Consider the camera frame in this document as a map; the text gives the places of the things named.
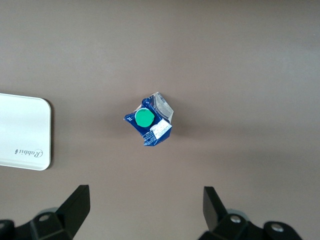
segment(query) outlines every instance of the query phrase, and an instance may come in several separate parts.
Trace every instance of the screw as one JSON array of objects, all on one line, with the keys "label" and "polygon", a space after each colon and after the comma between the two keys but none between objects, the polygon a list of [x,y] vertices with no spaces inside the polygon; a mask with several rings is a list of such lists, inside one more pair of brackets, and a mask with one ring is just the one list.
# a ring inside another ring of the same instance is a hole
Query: screw
[{"label": "screw", "polygon": [[282,226],[280,226],[279,224],[277,223],[273,223],[271,224],[271,228],[276,231],[276,232],[280,232],[282,233],[284,231],[284,228]]},{"label": "screw", "polygon": [[43,215],[43,216],[41,216],[41,217],[39,218],[39,221],[40,221],[40,222],[44,222],[44,221],[47,220],[49,217],[50,217],[49,214]]},{"label": "screw", "polygon": [[234,222],[235,224],[241,223],[240,217],[238,217],[238,216],[236,216],[236,215],[231,216],[230,219],[231,219],[231,221]]}]

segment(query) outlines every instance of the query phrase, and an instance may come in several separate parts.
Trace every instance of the beige tabletop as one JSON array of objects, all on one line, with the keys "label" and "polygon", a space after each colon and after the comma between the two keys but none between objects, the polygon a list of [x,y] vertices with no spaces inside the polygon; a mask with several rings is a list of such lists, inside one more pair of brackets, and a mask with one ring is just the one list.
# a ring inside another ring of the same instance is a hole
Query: beige tabletop
[{"label": "beige tabletop", "polygon": [[[259,227],[320,235],[319,1],[0,2],[0,93],[47,99],[52,160],[0,166],[21,225],[89,184],[77,240],[197,240],[203,187]],[[154,92],[170,138],[123,120]]]}]

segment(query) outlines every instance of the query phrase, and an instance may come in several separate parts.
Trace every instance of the white tray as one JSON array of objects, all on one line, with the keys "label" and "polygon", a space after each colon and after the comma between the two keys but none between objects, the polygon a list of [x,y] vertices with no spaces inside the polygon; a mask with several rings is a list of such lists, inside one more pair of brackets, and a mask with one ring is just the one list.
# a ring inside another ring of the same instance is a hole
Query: white tray
[{"label": "white tray", "polygon": [[0,165],[45,170],[51,158],[51,108],[42,98],[0,93]]}]

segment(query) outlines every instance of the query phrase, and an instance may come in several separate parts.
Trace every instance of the round green bottle cap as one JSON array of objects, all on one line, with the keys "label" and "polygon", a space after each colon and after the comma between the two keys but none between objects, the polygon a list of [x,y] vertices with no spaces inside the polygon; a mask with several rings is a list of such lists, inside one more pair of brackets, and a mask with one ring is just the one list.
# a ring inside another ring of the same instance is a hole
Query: round green bottle cap
[{"label": "round green bottle cap", "polygon": [[140,127],[149,127],[155,119],[155,115],[147,108],[140,108],[135,115],[136,124]]}]

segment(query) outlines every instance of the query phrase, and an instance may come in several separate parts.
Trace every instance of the black metal bracket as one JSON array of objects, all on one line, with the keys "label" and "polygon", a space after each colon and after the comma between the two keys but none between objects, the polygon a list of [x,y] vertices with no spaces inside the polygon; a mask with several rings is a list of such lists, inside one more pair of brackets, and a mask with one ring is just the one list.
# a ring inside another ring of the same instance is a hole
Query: black metal bracket
[{"label": "black metal bracket", "polygon": [[89,211],[89,186],[80,185],[56,212],[41,213],[19,227],[0,220],[0,240],[72,240]]},{"label": "black metal bracket", "polygon": [[203,215],[209,231],[199,240],[302,240],[291,226],[283,222],[268,221],[262,229],[241,215],[229,214],[211,186],[204,187]]}]

